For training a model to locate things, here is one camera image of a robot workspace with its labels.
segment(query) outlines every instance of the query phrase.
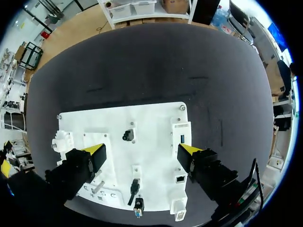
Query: blue screen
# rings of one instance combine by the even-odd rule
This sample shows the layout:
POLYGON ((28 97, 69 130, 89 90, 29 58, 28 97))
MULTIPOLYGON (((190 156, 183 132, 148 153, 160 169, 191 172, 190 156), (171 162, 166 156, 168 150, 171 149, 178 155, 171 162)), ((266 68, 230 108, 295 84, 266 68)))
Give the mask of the blue screen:
POLYGON ((268 30, 272 34, 276 42, 278 43, 281 52, 283 52, 287 48, 287 45, 279 29, 276 27, 274 23, 271 23, 271 25, 268 27, 268 30))

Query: white gear-shaped part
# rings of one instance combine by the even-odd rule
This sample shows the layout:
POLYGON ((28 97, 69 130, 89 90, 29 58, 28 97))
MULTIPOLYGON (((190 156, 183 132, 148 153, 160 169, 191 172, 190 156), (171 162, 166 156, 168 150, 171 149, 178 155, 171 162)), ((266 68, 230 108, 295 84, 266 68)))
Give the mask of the white gear-shaped part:
POLYGON ((52 148, 56 152, 68 152, 74 148, 72 132, 57 131, 55 139, 52 140, 52 148))

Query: plastic bottle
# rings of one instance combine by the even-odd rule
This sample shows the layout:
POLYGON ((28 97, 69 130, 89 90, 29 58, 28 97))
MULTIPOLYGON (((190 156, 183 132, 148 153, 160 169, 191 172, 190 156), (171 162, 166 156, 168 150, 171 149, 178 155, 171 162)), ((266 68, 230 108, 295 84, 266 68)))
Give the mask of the plastic bottle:
POLYGON ((219 5, 211 25, 219 27, 226 20, 227 14, 228 13, 222 9, 222 6, 219 5))

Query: usb port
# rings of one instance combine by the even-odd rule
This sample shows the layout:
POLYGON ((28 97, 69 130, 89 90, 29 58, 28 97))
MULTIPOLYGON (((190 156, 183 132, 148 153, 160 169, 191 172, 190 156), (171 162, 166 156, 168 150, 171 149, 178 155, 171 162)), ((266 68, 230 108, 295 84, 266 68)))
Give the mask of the usb port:
POLYGON ((181 135, 181 143, 184 143, 184 135, 181 135))

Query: white test board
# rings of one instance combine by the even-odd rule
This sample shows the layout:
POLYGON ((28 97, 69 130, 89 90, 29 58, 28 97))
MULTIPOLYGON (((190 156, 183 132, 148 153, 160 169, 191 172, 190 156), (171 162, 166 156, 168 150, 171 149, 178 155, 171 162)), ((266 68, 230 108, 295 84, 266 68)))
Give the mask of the white test board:
POLYGON ((78 196, 105 206, 133 210, 134 203, 132 206, 127 203, 136 166, 141 183, 135 198, 140 195, 144 199, 144 211, 170 210, 174 214, 172 201, 179 199, 186 206, 187 173, 177 160, 181 135, 184 143, 191 146, 191 124, 185 103, 113 107, 59 116, 59 131, 72 136, 74 148, 104 143, 107 149, 102 174, 95 182, 85 183, 78 196), (134 142, 122 140, 129 129, 134 129, 134 142), (184 181, 176 182, 177 176, 185 176, 184 181), (92 189, 101 180, 104 186, 93 194, 92 189))

